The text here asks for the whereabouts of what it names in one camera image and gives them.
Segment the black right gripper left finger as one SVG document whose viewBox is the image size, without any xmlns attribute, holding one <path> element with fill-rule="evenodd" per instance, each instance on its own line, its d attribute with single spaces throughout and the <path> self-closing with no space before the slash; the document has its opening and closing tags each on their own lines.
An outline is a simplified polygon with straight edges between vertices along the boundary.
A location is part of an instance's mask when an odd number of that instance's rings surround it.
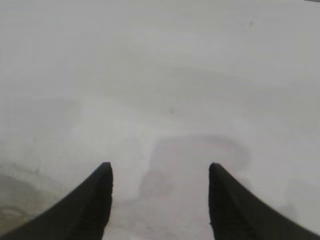
<svg viewBox="0 0 320 240">
<path fill-rule="evenodd" d="M 13 230 L 2 240 L 101 240 L 109 222 L 113 170 L 103 162 L 54 206 Z"/>
</svg>

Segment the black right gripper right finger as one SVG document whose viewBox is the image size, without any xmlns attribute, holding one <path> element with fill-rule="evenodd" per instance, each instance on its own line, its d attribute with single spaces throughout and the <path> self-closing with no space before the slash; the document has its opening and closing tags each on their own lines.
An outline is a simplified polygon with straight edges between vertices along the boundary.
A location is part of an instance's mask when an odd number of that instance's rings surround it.
<svg viewBox="0 0 320 240">
<path fill-rule="evenodd" d="M 318 240 L 320 236 L 278 213 L 221 164 L 208 173 L 208 208 L 216 240 Z"/>
</svg>

